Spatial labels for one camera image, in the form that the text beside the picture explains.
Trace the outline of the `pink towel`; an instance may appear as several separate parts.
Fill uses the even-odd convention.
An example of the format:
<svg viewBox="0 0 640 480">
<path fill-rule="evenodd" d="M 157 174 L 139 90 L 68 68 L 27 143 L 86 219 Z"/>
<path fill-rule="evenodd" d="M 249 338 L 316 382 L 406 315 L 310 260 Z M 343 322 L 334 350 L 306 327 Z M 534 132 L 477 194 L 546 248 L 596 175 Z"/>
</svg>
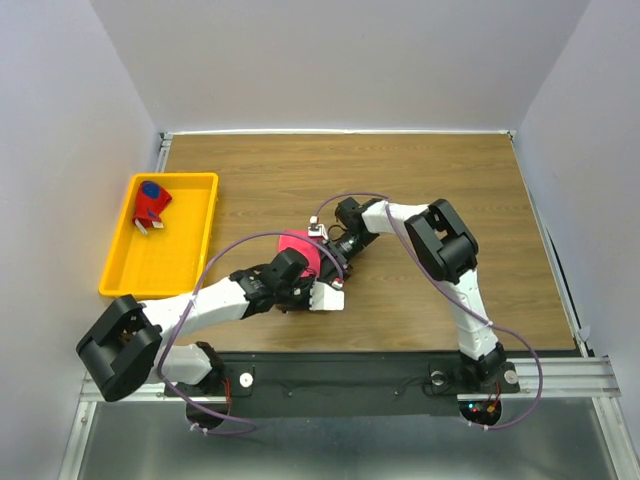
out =
<svg viewBox="0 0 640 480">
<path fill-rule="evenodd" d="M 309 238 L 305 231 L 286 230 L 286 235 L 279 236 L 278 250 L 283 251 L 287 248 L 296 250 L 297 252 L 302 254 L 308 262 L 308 266 L 302 276 L 318 276 L 321 268 L 321 253 L 309 242 L 301 240 L 301 237 Z"/>
</svg>

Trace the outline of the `red and blue patterned towel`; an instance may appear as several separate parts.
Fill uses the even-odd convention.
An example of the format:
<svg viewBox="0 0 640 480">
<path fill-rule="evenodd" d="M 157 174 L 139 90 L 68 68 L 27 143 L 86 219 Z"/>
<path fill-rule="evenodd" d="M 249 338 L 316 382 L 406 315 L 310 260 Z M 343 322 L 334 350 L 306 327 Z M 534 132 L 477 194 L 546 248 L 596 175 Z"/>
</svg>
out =
<svg viewBox="0 0 640 480">
<path fill-rule="evenodd" d="M 171 194 L 156 182 L 143 181 L 136 193 L 132 221 L 134 226 L 147 235 L 151 222 L 162 222 L 161 214 L 172 201 Z"/>
</svg>

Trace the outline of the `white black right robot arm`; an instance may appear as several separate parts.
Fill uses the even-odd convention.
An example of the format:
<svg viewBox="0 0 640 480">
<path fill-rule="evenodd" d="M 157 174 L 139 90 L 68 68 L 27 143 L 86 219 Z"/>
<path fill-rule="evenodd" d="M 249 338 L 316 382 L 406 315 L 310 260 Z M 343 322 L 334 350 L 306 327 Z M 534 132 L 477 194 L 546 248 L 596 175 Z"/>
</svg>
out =
<svg viewBox="0 0 640 480">
<path fill-rule="evenodd" d="M 351 260 L 381 234 L 395 235 L 422 273 L 449 301 L 460 360 L 451 383 L 468 391 L 491 384 L 506 362 L 503 345 L 493 331 L 480 293 L 479 246 L 453 206 L 444 199 L 404 205 L 375 195 L 359 203 L 353 194 L 339 194 L 335 217 L 345 229 L 331 243 Z"/>
</svg>

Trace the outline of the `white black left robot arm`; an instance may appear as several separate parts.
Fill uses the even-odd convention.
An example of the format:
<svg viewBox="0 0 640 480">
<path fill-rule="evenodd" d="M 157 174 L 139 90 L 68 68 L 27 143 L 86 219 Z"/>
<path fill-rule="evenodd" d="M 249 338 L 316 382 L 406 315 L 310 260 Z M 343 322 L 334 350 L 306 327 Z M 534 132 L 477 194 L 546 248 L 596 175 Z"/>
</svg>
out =
<svg viewBox="0 0 640 480">
<path fill-rule="evenodd" d="M 293 248 L 269 264 L 237 270 L 196 294 L 138 301 L 132 295 L 113 300 L 76 346 L 76 352 L 102 398 L 115 402 L 142 385 L 191 384 L 199 393 L 215 392 L 223 371 L 209 347 L 175 350 L 176 340 L 222 322 L 281 309 L 306 309 L 317 275 Z"/>
</svg>

